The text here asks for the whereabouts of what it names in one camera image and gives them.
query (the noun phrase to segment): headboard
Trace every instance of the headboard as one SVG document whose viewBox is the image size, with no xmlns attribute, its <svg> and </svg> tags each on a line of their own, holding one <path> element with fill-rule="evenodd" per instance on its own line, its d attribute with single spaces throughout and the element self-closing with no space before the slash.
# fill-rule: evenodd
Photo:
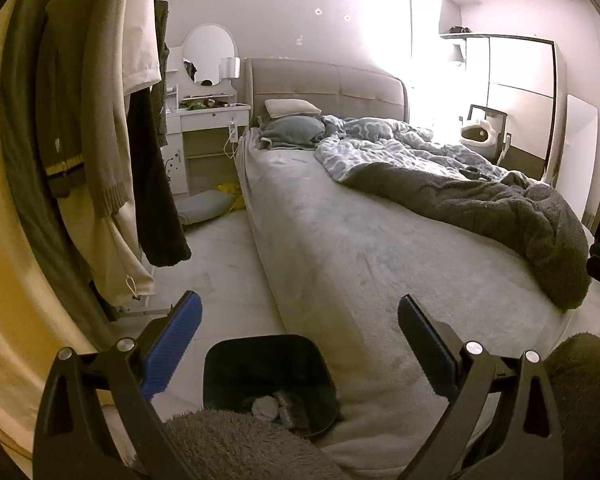
<svg viewBox="0 0 600 480">
<path fill-rule="evenodd" d="M 309 101 L 324 115 L 409 121 L 406 88 L 387 73 L 315 61 L 250 58 L 244 60 L 243 75 L 238 99 L 251 105 L 254 120 L 266 116 L 264 101 L 287 98 Z"/>
</svg>

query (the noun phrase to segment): patterned blanket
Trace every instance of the patterned blanket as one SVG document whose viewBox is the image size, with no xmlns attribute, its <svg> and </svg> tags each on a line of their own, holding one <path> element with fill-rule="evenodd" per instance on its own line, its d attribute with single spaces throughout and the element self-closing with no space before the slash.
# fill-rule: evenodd
<svg viewBox="0 0 600 480">
<path fill-rule="evenodd" d="M 400 121 L 323 121 L 331 136 L 318 144 L 315 157 L 335 181 L 503 243 L 528 259 L 556 306 L 580 306 L 590 284 L 589 245 L 555 189 L 494 166 L 465 146 L 434 144 L 431 131 Z M 470 166 L 483 178 L 468 179 Z"/>
</svg>

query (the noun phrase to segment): white wardrobe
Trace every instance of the white wardrobe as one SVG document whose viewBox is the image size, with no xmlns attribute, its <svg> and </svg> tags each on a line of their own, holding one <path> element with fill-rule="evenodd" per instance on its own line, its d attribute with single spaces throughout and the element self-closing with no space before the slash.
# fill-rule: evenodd
<svg viewBox="0 0 600 480">
<path fill-rule="evenodd" d="M 496 34 L 442 37 L 461 43 L 465 52 L 466 87 L 459 96 L 465 113 L 471 104 L 507 113 L 511 148 L 503 166 L 552 182 L 566 117 L 566 67 L 555 42 Z"/>
</svg>

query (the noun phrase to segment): bed sheet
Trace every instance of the bed sheet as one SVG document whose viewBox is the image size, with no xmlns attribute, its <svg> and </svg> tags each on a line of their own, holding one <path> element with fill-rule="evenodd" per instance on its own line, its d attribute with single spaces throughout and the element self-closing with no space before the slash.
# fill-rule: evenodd
<svg viewBox="0 0 600 480">
<path fill-rule="evenodd" d="M 337 184 L 312 152 L 259 150 L 257 132 L 237 157 L 256 246 L 286 329 L 317 344 L 336 384 L 344 421 L 318 446 L 352 478 L 395 479 L 446 407 L 398 327 L 403 295 L 505 356 L 600 332 L 599 284 L 561 312 L 505 246 Z"/>
</svg>

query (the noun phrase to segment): curtain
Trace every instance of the curtain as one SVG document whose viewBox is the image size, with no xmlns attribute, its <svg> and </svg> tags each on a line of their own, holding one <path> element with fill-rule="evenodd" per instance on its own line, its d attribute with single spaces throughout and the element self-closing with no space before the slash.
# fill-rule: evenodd
<svg viewBox="0 0 600 480">
<path fill-rule="evenodd" d="M 8 0 L 0 11 L 0 63 L 14 3 Z M 27 242 L 0 144 L 0 440 L 26 472 L 40 397 L 62 346 L 94 351 L 54 295 Z"/>
</svg>

